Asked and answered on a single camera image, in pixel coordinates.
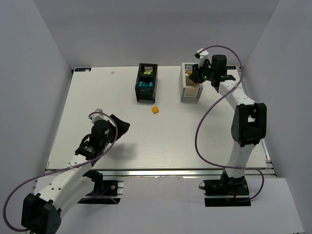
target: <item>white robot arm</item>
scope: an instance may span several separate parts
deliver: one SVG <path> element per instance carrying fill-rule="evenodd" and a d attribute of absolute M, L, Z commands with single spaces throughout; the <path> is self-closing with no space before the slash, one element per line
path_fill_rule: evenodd
<path fill-rule="evenodd" d="M 220 181 L 209 188 L 213 195 L 222 194 L 223 192 L 226 195 L 239 191 L 242 186 L 246 187 L 244 168 L 251 152 L 266 135 L 267 108 L 264 103 L 256 103 L 250 99 L 241 86 L 237 86 L 235 78 L 227 74 L 227 58 L 225 55 L 212 56 L 212 62 L 210 63 L 206 57 L 208 52 L 203 51 L 201 53 L 198 54 L 197 52 L 195 55 L 200 59 L 201 65 L 193 65 L 193 71 L 189 79 L 195 83 L 210 81 L 218 93 L 222 96 L 227 95 L 226 100 L 234 109 L 231 127 L 234 143 L 230 160 L 226 166 L 235 168 L 225 167 Z"/>
<path fill-rule="evenodd" d="M 103 189 L 103 175 L 92 171 L 94 162 L 88 161 L 103 154 L 109 143 L 125 134 L 130 124 L 121 121 L 116 116 L 110 118 L 115 122 L 116 128 L 107 121 L 102 114 L 90 116 L 94 124 L 91 133 L 86 135 L 75 151 L 75 155 L 68 163 L 68 171 L 62 172 L 36 195 L 29 194 L 23 202 L 22 226 L 36 234 L 54 234 L 61 224 L 64 215 L 85 195 Z"/>

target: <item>white wall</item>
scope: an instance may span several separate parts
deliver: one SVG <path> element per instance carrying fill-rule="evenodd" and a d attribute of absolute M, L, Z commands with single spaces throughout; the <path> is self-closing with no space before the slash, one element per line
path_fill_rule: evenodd
<path fill-rule="evenodd" d="M 44 172 L 71 73 L 32 0 L 0 1 L 0 206 L 21 182 Z M 8 207 L 20 227 L 21 188 Z M 10 231 L 0 218 L 0 233 Z"/>
<path fill-rule="evenodd" d="M 70 68 L 180 65 L 227 45 L 247 61 L 279 0 L 34 0 Z M 211 50 L 225 53 L 225 50 Z M 229 53 L 229 61 L 236 60 Z"/>
<path fill-rule="evenodd" d="M 312 234 L 312 1 L 282 0 L 250 56 L 245 84 L 268 106 L 266 141 Z"/>

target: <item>white table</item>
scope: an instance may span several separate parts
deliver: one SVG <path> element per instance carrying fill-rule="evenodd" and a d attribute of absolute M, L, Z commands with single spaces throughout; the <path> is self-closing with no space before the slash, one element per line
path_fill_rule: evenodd
<path fill-rule="evenodd" d="M 93 169 L 214 168 L 198 158 L 194 137 L 200 119 L 220 94 L 205 82 L 199 103 L 180 102 L 180 66 L 159 66 L 155 104 L 137 102 L 137 71 L 138 67 L 93 67 L 90 72 L 74 72 L 47 169 L 68 164 L 81 139 L 90 133 L 88 115 L 96 108 L 116 115 L 131 127 Z M 228 74 L 239 79 L 237 70 L 229 70 Z M 155 105 L 159 113 L 154 115 L 151 108 Z M 233 109 L 223 100 L 202 124 L 199 150 L 215 163 L 224 165 L 229 160 L 233 115 Z M 247 166 L 266 167 L 261 144 L 256 146 Z"/>
<path fill-rule="evenodd" d="M 35 194 L 54 178 L 40 178 Z M 251 207 L 205 207 L 200 178 L 128 177 L 118 205 L 77 204 L 57 234 L 293 234 L 303 228 L 285 179 L 266 179 Z M 247 178 L 251 195 L 261 179 Z"/>

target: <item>yellow block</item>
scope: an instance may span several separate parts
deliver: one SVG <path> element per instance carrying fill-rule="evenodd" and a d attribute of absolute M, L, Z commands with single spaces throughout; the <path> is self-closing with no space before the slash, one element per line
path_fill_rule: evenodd
<path fill-rule="evenodd" d="M 158 113 L 158 112 L 159 112 L 158 107 L 154 106 L 154 107 L 152 108 L 152 112 L 153 112 L 154 114 Z"/>

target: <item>purple cable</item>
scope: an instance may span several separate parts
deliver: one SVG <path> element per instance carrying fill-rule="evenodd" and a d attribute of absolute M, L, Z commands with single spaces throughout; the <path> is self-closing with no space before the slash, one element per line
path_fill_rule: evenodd
<path fill-rule="evenodd" d="M 200 126 L 201 124 L 203 123 L 204 119 L 206 118 L 206 116 L 209 114 L 209 112 L 219 103 L 221 102 L 227 95 L 229 95 L 231 92 L 233 92 L 237 87 L 238 85 L 243 81 L 243 77 L 245 75 L 244 73 L 244 67 L 243 67 L 243 64 L 242 64 L 242 61 L 240 60 L 239 56 L 237 55 L 237 53 L 235 53 L 234 50 L 232 50 L 231 48 L 229 47 L 226 47 L 226 46 L 223 46 L 223 45 L 212 45 L 212 46 L 208 46 L 204 49 L 202 49 L 200 52 L 198 52 L 198 54 L 200 54 L 201 52 L 203 52 L 204 50 L 208 50 L 212 47 L 221 47 L 221 48 L 224 48 L 224 49 L 227 49 L 229 51 L 231 51 L 235 56 L 236 58 L 238 59 L 238 62 L 239 62 L 239 65 L 241 67 L 241 71 L 242 71 L 242 74 L 241 74 L 241 78 L 239 79 L 238 83 L 236 84 L 236 86 L 234 86 L 230 91 L 228 91 L 225 95 L 223 95 L 222 97 L 220 97 L 214 104 L 212 104 L 212 106 L 208 109 L 208 111 L 204 114 L 204 116 L 201 118 L 199 124 L 198 124 L 198 127 L 196 129 L 196 133 L 195 133 L 195 149 L 196 149 L 196 152 L 198 154 L 198 156 L 205 162 L 213 165 L 213 166 L 216 166 L 216 167 L 221 167 L 221 168 L 230 168 L 230 169 L 239 169 L 239 170 L 242 170 L 243 168 L 241 167 L 233 167 L 233 166 L 223 166 L 223 165 L 220 165 L 220 164 L 216 164 L 216 163 L 213 163 L 213 162 L 210 162 L 208 160 L 206 160 L 200 153 L 199 153 L 199 150 L 198 150 L 198 146 L 197 146 L 197 137 L 198 137 L 198 132 L 199 132 L 199 129 L 200 129 Z M 263 185 L 264 185 L 264 175 L 263 173 L 257 169 L 257 168 L 245 168 L 245 170 L 255 170 L 255 171 L 258 171 L 260 174 L 261 174 L 261 177 L 262 177 L 262 183 L 261 183 L 261 186 L 260 186 L 260 189 L 258 190 L 258 192 L 251 198 L 249 199 L 246 199 L 246 200 L 243 200 L 243 201 L 250 201 L 252 199 L 254 199 L 255 197 L 257 197 L 259 195 L 259 193 L 261 192 L 262 188 L 263 188 Z"/>
<path fill-rule="evenodd" d="M 107 154 L 107 152 L 110 151 L 110 149 L 112 148 L 112 146 L 115 144 L 115 142 L 116 142 L 116 140 L 117 140 L 118 128 L 117 128 L 117 125 L 116 125 L 115 121 L 114 121 L 110 116 L 108 116 L 107 114 L 102 113 L 102 112 L 99 112 L 99 111 L 92 112 L 92 113 L 89 115 L 89 118 L 90 118 L 91 115 L 94 115 L 94 114 L 102 114 L 102 115 L 108 117 L 108 118 L 113 122 L 113 124 L 115 125 L 115 128 L 116 128 L 116 135 L 115 135 L 115 138 L 114 138 L 112 144 L 111 144 L 111 145 L 107 148 L 107 150 L 106 150 L 105 152 L 103 152 L 100 156 L 97 156 L 96 158 L 94 158 L 94 159 L 92 159 L 92 160 L 90 160 L 90 161 L 87 161 L 87 162 L 84 162 L 84 163 L 81 163 L 81 164 L 77 164 L 77 165 L 75 165 L 75 166 L 72 166 L 71 168 L 76 168 L 76 167 L 84 166 L 84 165 L 86 165 L 86 164 L 88 164 L 88 163 L 92 163 L 92 162 L 98 161 L 102 156 L 104 156 L 105 154 Z M 56 174 L 56 173 L 59 173 L 59 172 L 66 172 L 66 171 L 70 170 L 71 168 L 70 168 L 70 167 L 66 167 L 66 168 L 62 168 L 62 169 L 59 169 L 59 170 L 56 170 L 56 171 L 53 171 L 53 172 L 48 172 L 48 173 L 43 174 L 43 175 L 35 176 L 35 177 L 33 177 L 33 178 L 30 178 L 30 179 L 24 181 L 24 182 L 21 183 L 20 185 L 18 185 L 18 186 L 9 194 L 9 196 L 8 196 L 7 199 L 5 200 L 5 203 L 4 203 L 4 206 L 3 206 L 3 210 L 2 210 L 2 216 L 3 216 L 3 220 L 4 220 L 5 224 L 6 224 L 10 229 L 12 229 L 12 230 L 15 231 L 15 232 L 26 232 L 26 231 L 28 231 L 28 229 L 18 229 L 18 228 L 13 227 L 13 226 L 9 223 L 9 221 L 8 221 L 8 219 L 7 219 L 7 216 L 6 216 L 6 207 L 7 207 L 7 205 L 8 205 L 9 200 L 11 199 L 12 195 L 13 195 L 20 187 L 22 187 L 23 185 L 27 184 L 28 182 L 30 182 L 30 181 L 32 181 L 32 180 L 39 179 L 39 178 L 42 178 L 42 177 L 45 177 L 45 176 L 49 176 L 49 175 L 52 175 L 52 174 Z M 106 197 L 106 198 L 109 198 L 109 199 L 111 199 L 113 202 L 116 203 L 116 201 L 115 201 L 114 199 L 112 199 L 111 197 L 109 197 L 109 196 L 103 196 L 103 195 L 102 195 L 102 196 L 98 196 L 98 197 Z"/>

